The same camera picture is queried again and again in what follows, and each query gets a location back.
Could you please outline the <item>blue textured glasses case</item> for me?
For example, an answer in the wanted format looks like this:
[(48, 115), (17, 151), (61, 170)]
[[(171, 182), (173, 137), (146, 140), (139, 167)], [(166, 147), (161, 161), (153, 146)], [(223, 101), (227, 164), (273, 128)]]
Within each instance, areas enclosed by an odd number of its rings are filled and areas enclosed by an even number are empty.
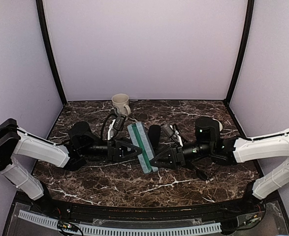
[(150, 161), (155, 158), (155, 153), (144, 124), (142, 122), (136, 122), (128, 125), (127, 128), (132, 144), (142, 151), (137, 157), (143, 173), (149, 174), (151, 172), (157, 172), (159, 170), (158, 167), (150, 163)]

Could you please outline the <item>black hard glasses case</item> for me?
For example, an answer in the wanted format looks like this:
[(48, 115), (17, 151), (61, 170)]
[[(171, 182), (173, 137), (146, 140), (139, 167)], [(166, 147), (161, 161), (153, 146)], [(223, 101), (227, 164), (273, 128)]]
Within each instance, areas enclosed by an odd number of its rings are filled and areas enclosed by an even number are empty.
[(161, 126), (151, 125), (148, 131), (148, 137), (154, 150), (159, 147), (160, 137), (161, 137)]

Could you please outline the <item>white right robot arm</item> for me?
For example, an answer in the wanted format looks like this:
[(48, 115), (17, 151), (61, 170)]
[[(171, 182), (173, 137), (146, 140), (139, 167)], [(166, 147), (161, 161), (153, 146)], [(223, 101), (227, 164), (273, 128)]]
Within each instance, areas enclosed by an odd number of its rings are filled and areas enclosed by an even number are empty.
[(154, 167), (176, 169), (178, 166), (190, 167), (189, 160), (205, 157), (210, 157), (212, 162), (221, 166), (286, 157), (272, 172), (247, 185), (244, 196), (238, 203), (238, 209), (242, 213), (249, 213), (258, 202), (289, 183), (289, 128), (260, 137), (222, 139), (220, 123), (217, 120), (199, 117), (194, 124), (195, 142), (168, 148), (150, 160), (150, 164)]

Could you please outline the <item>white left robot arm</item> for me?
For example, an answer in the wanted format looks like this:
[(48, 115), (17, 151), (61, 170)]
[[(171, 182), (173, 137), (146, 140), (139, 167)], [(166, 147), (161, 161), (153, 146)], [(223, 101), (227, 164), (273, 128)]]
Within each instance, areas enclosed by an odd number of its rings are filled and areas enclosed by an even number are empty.
[(15, 158), (16, 155), (44, 161), (68, 171), (79, 170), (86, 164), (85, 156), (105, 156), (111, 162), (130, 160), (142, 153), (128, 139), (107, 142), (92, 133), (85, 121), (80, 121), (68, 132), (70, 139), (57, 144), (31, 134), (9, 118), (0, 125), (0, 174), (5, 176), (45, 214), (56, 211), (56, 203), (45, 193), (43, 184), (35, 179)]

